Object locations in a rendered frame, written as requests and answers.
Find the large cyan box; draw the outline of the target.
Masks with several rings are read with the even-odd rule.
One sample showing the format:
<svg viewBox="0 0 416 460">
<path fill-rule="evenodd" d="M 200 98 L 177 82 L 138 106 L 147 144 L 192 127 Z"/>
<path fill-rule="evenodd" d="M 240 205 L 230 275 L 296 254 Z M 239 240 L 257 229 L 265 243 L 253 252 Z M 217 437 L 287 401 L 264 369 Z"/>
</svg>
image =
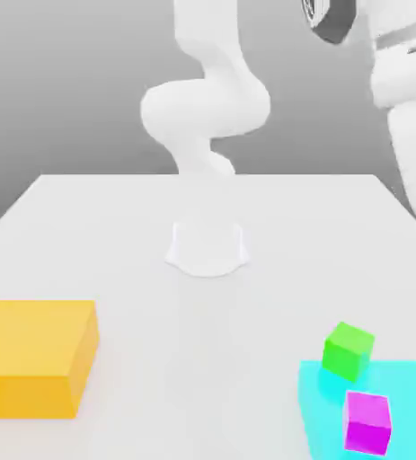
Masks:
<svg viewBox="0 0 416 460">
<path fill-rule="evenodd" d="M 343 448 L 342 407 L 347 391 L 388 398 L 392 436 L 386 454 L 375 456 Z M 373 360 L 355 383 L 322 367 L 300 362 L 297 397 L 312 460 L 416 460 L 416 362 Z"/>
</svg>

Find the small green cube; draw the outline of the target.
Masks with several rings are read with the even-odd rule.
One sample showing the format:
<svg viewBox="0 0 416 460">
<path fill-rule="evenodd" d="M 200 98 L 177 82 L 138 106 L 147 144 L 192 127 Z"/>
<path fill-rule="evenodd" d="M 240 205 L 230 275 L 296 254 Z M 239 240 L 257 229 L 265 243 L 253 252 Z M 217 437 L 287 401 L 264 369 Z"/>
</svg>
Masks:
<svg viewBox="0 0 416 460">
<path fill-rule="evenodd" d="M 323 368 L 356 383 L 370 361 L 375 336 L 340 322 L 324 341 Z"/>
</svg>

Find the small magenta cube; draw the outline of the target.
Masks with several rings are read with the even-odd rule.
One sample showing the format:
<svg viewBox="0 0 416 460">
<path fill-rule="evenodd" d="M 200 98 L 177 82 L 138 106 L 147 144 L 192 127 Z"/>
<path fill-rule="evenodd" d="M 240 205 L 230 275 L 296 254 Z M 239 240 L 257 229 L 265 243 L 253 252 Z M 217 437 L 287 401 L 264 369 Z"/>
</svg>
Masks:
<svg viewBox="0 0 416 460">
<path fill-rule="evenodd" d="M 342 410 L 345 450 L 385 456 L 391 435 L 390 404 L 386 396 L 348 390 Z"/>
</svg>

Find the large yellow box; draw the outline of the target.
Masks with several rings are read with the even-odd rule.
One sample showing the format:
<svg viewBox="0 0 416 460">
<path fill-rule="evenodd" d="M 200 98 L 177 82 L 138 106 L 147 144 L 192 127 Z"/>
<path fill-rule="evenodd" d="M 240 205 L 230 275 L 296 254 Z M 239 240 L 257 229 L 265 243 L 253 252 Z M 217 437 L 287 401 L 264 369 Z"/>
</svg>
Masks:
<svg viewBox="0 0 416 460">
<path fill-rule="evenodd" d="M 1 300 L 0 419 L 73 419 L 98 345 L 93 300 Z"/>
</svg>

